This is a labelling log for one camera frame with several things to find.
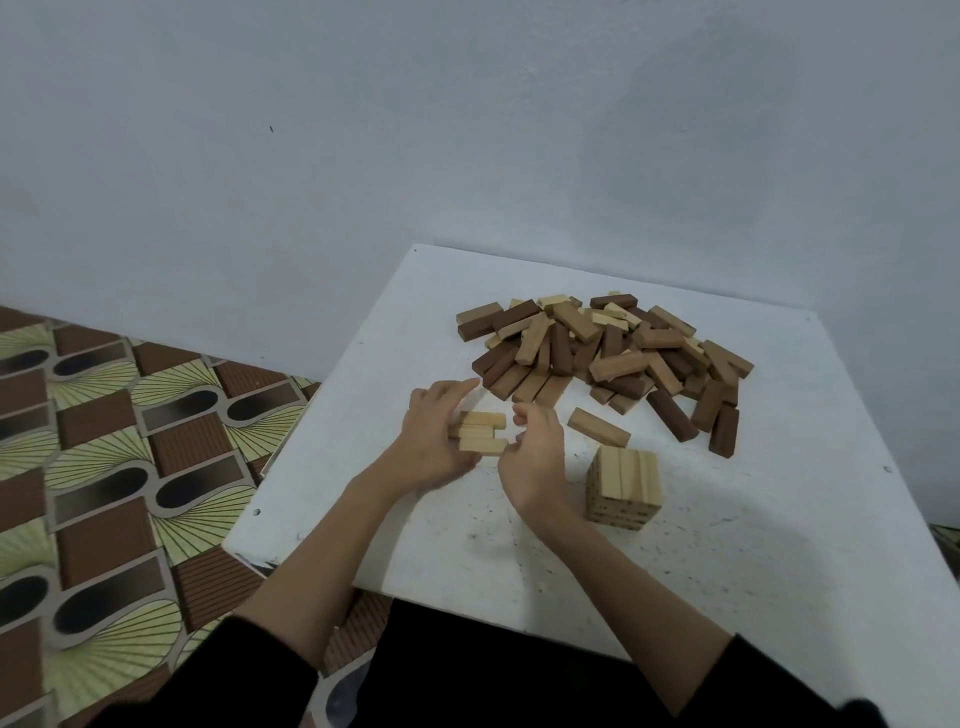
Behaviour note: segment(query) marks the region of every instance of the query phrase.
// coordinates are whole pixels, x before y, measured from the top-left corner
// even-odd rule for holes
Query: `right hand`
[[[573,512],[566,496],[564,427],[548,407],[518,402],[514,413],[514,424],[526,431],[504,450],[497,467],[507,498],[536,532]]]

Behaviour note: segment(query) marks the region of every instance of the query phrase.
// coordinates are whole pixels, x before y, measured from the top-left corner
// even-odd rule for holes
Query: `left hand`
[[[377,458],[375,466],[400,497],[418,489],[439,488],[469,473],[480,455],[460,452],[446,437],[446,426],[460,401],[480,379],[437,381],[410,393],[410,408],[399,436]]]

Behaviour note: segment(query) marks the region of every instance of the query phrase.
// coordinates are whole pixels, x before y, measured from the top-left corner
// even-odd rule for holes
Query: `hand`
[[[573,509],[566,497],[564,427],[548,407],[518,402],[514,424],[526,426],[500,456],[500,480],[520,517],[538,533]]]
[[[473,470],[477,452],[460,452],[446,437],[450,415],[480,379],[437,381],[429,389],[410,393],[410,408],[399,436],[376,463],[393,495],[400,497],[421,488],[439,488]]]

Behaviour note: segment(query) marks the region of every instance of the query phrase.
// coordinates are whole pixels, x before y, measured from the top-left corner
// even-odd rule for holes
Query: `pile of wooden blocks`
[[[587,519],[638,531],[663,506],[653,452],[601,445],[587,470]]]
[[[457,330],[464,341],[492,334],[488,351],[472,367],[502,400],[553,407],[576,376],[590,385],[595,400],[618,414],[646,397],[677,440],[709,432],[710,451],[731,457],[739,379],[754,365],[695,338],[696,328],[669,311],[659,306],[645,311],[636,304],[636,296],[617,291],[591,299],[589,307],[567,295],[514,300],[506,310],[488,303],[458,314]],[[691,417],[674,401],[678,394],[697,401]]]

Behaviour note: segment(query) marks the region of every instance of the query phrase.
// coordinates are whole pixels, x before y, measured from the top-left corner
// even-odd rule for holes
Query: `forearm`
[[[670,592],[572,510],[535,529],[566,564],[674,716],[732,635]]]
[[[374,463],[351,480],[324,519],[236,614],[319,669],[353,578],[395,498]]]

